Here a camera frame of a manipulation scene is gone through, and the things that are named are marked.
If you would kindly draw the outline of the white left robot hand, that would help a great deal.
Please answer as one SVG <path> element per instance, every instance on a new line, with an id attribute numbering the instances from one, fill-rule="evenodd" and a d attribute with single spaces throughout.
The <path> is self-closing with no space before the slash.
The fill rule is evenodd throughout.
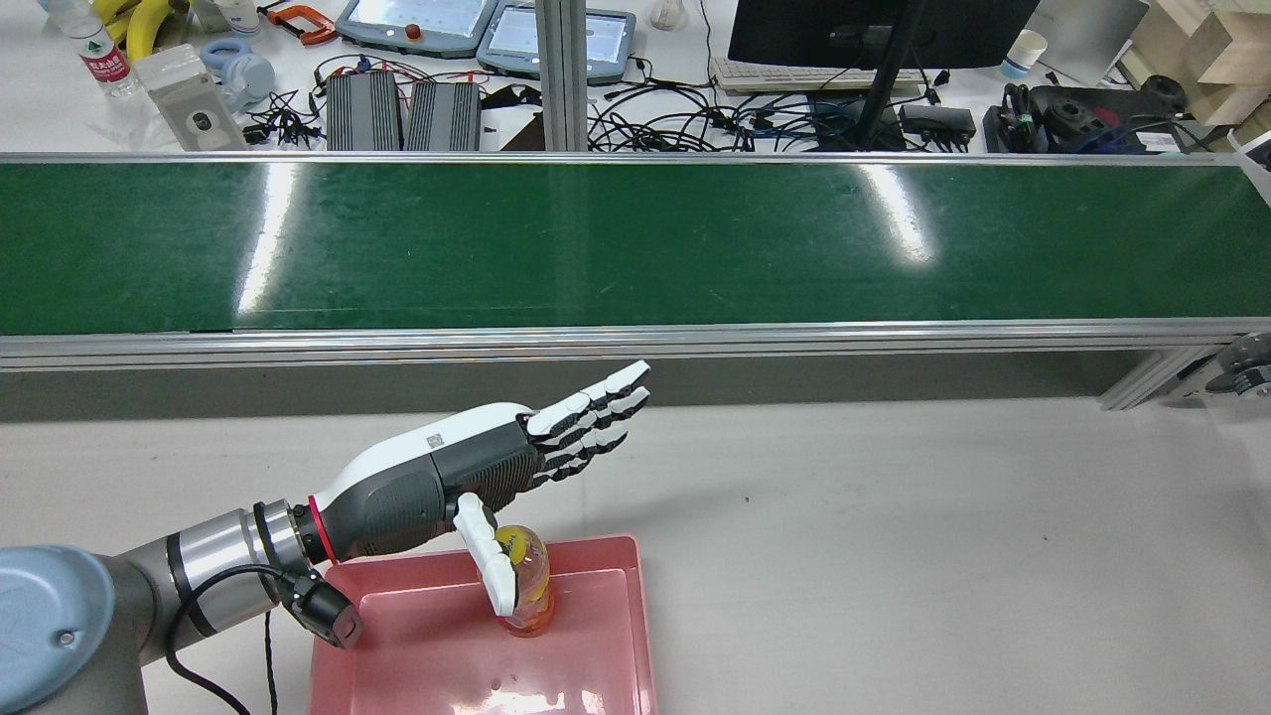
<path id="1" fill-rule="evenodd" d="M 477 517 L 616 451 L 648 403 L 648 375 L 636 361 L 540 410 L 482 404 L 372 444 L 296 511 L 306 558 L 337 564 L 472 533 Z"/>

